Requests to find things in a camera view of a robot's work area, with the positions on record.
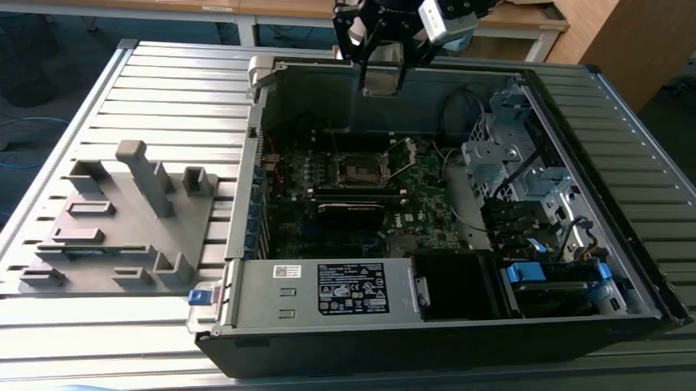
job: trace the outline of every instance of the gray 3d printed holder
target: gray 3d printed holder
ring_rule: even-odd
[[[22,292],[185,293],[195,285],[217,177],[203,167],[167,174],[145,150],[143,141],[120,142],[129,173],[74,161],[64,178],[76,192],[20,277]]]

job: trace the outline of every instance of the black panel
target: black panel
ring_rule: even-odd
[[[651,258],[651,254],[646,251],[645,245],[630,224],[630,220],[622,213],[618,203],[609,192],[609,187],[603,182],[599,171],[589,159],[582,143],[570,128],[570,124],[565,120],[551,95],[543,87],[541,79],[530,69],[525,69],[522,74],[529,83],[531,95],[541,106],[541,111],[549,120],[550,126],[555,130],[555,135],[563,145],[570,161],[578,168],[579,178],[575,178],[575,180],[581,182],[589,190],[585,196],[597,204],[607,228],[611,230],[617,239],[618,246],[638,271],[639,278],[650,293],[656,307],[662,312],[665,318],[674,323],[673,327],[690,323],[693,318],[688,313],[686,307],[681,304],[670,283],[666,281],[664,273],[658,268],[658,264]]]
[[[590,73],[594,73],[594,74],[601,73],[601,69],[599,69],[599,66],[598,66],[598,65],[585,64],[585,69],[586,69]]]
[[[265,335],[263,343],[199,335],[196,345],[229,377],[339,376],[569,361],[661,326],[657,319],[582,320]]]

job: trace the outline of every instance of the blue cable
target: blue cable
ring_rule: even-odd
[[[29,116],[26,118],[17,118],[17,119],[13,119],[13,120],[9,120],[9,121],[1,123],[0,127],[13,124],[20,121],[53,121],[53,122],[60,122],[61,124],[64,124],[64,126],[69,125],[69,122],[60,118],[52,118],[49,116]],[[8,165],[5,163],[0,163],[0,167],[5,167],[8,169],[36,169],[40,166],[41,165]]]
[[[1,123],[0,126],[5,126],[5,125],[13,124],[20,121],[53,121],[53,122],[60,122],[61,124],[64,124],[64,126],[69,125],[69,122],[65,120],[61,120],[60,118],[52,118],[49,116],[29,116],[26,118],[17,118],[16,120],[9,120],[9,121]]]
[[[40,165],[8,165],[5,163],[0,163],[0,167],[5,167],[8,169],[36,169]]]

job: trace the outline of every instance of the wooden cabinet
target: wooden cabinet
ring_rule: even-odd
[[[594,64],[637,112],[696,50],[694,0],[554,0],[570,22],[546,58]]]

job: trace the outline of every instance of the motherboard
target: motherboard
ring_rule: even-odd
[[[431,139],[311,130],[268,134],[264,144],[269,258],[402,257],[464,246]]]

